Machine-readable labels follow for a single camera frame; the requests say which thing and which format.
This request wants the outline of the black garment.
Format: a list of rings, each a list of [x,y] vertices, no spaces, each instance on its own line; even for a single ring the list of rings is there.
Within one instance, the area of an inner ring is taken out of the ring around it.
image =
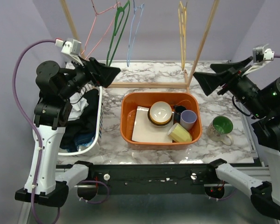
[[[88,106],[84,109],[79,119],[68,121],[65,133],[60,143],[60,148],[66,150],[67,146],[73,141],[74,137],[82,133],[96,134],[99,95],[97,89],[91,89],[82,95]]]

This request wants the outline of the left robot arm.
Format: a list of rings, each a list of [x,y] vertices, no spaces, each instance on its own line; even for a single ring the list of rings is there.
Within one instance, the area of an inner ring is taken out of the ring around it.
[[[74,69],[61,68],[55,61],[45,61],[36,69],[40,98],[34,109],[32,128],[36,134],[30,175],[15,199],[61,208],[69,190],[76,184],[90,184],[94,173],[92,163],[77,161],[72,168],[56,176],[59,146],[68,124],[72,105],[70,97],[88,83],[108,87],[121,72],[91,57],[74,63]]]

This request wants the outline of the grey white garment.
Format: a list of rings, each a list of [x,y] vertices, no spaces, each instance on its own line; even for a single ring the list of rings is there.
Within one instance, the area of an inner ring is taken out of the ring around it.
[[[72,97],[70,97],[70,103],[72,105],[72,109],[68,121],[79,119],[84,109],[89,105],[87,100],[80,96],[79,93],[75,93]]]

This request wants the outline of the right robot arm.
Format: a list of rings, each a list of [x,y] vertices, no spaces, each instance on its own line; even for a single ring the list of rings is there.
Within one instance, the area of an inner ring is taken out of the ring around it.
[[[252,57],[237,63],[213,63],[210,68],[211,73],[195,72],[195,79],[205,95],[230,92],[249,111],[258,143],[265,147],[271,180],[253,178],[223,159],[209,163],[205,177],[211,183],[231,184],[250,198],[260,214],[280,220],[280,77],[258,88],[247,76],[259,68]]]

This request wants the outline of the green hanger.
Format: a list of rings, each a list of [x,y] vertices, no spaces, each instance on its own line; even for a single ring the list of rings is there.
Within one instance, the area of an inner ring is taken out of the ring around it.
[[[124,6],[117,6],[111,41],[106,57],[107,66],[111,66],[114,56],[116,54],[121,37],[126,27],[126,23],[130,13],[130,8],[131,2],[129,0],[126,1]]]

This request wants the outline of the dark blue denim skirt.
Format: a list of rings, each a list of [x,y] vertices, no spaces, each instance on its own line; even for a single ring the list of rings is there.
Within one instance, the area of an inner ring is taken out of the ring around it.
[[[95,138],[95,133],[82,133],[74,137],[73,141],[67,146],[68,152],[77,152],[83,150],[82,147],[90,146]]]

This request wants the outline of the yellow hanger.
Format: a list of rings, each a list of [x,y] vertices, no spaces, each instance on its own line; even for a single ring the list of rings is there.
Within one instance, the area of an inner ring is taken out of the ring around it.
[[[180,36],[180,49],[181,49],[181,69],[185,69],[186,61],[186,26],[187,26],[187,3],[183,5],[182,1],[178,6],[178,19],[179,19],[179,36]]]

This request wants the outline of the light blue hanger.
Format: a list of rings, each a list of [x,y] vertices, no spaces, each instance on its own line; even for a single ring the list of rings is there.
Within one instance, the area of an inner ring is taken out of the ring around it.
[[[136,2],[133,0],[133,17],[132,17],[130,31],[129,31],[128,51],[126,56],[127,67],[130,67],[131,57],[133,54],[133,47],[139,30],[144,8],[145,8],[145,3],[136,5]]]

